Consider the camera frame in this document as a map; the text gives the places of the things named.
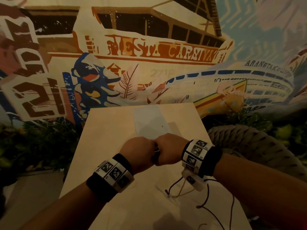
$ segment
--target wristband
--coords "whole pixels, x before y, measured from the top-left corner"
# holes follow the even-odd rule
[[[121,154],[102,162],[90,176],[86,185],[102,202],[109,202],[134,181],[131,165]]]
[[[222,150],[214,147],[212,143],[198,139],[191,140],[182,151],[182,166],[201,178],[204,175],[212,176],[222,153]]]

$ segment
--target fist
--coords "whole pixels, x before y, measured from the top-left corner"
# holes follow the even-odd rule
[[[182,151],[189,141],[178,135],[167,133],[159,136],[155,142],[160,150],[159,160],[156,165],[161,166],[181,161]]]
[[[153,140],[135,137],[126,141],[119,153],[129,161],[133,174],[137,174],[153,166],[154,148]]]

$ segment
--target white card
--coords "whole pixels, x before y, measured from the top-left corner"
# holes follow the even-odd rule
[[[135,108],[134,124],[137,136],[147,139],[157,139],[161,135],[171,133],[159,105]]]

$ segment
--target table top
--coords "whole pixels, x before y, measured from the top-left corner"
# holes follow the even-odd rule
[[[138,107],[91,109],[60,197],[86,181],[102,161],[113,157],[128,139],[136,137],[133,109]],[[210,141],[193,103],[161,104],[159,107],[173,134],[189,140]],[[135,181],[106,204],[90,229],[202,230],[222,229],[221,225],[227,229],[230,222],[233,230],[251,229],[240,202],[218,182],[209,182],[210,196],[205,205],[209,211],[196,209],[206,200],[207,189],[192,191],[193,187],[184,179],[167,197],[164,190],[181,178],[182,170],[179,162],[153,166],[136,174]]]

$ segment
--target wall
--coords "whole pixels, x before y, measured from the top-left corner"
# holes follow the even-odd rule
[[[306,106],[304,0],[0,0],[0,122]]]

